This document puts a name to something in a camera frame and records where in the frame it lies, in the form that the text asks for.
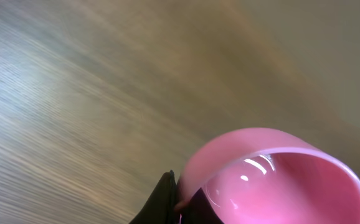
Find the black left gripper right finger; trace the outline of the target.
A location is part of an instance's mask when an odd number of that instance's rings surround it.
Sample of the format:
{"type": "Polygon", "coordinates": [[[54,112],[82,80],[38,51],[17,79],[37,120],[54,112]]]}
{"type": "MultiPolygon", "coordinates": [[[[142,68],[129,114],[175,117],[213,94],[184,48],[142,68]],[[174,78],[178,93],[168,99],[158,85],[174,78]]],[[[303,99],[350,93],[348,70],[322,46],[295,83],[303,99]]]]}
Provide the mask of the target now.
{"type": "Polygon", "coordinates": [[[202,189],[199,189],[189,202],[181,205],[179,215],[180,224],[224,224],[202,189]]]}

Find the pink scoop with blue handle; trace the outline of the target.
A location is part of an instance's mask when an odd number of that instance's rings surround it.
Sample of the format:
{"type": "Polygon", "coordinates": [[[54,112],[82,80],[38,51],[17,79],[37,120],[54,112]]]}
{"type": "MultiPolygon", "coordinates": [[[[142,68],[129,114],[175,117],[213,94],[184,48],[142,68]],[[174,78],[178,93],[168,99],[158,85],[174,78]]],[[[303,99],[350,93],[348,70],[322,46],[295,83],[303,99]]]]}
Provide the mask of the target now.
{"type": "Polygon", "coordinates": [[[202,146],[179,178],[224,223],[360,224],[360,180],[344,163],[286,132],[245,128],[202,146]]]}

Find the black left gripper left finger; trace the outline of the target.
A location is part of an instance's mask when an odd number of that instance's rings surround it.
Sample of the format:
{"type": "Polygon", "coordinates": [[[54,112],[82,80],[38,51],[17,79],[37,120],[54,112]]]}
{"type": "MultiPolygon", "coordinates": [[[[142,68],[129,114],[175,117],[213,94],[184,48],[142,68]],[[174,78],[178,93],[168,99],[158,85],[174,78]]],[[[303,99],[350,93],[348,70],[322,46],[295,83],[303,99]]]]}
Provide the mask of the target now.
{"type": "Polygon", "coordinates": [[[176,181],[174,172],[165,172],[140,212],[130,224],[174,224],[176,181]]]}

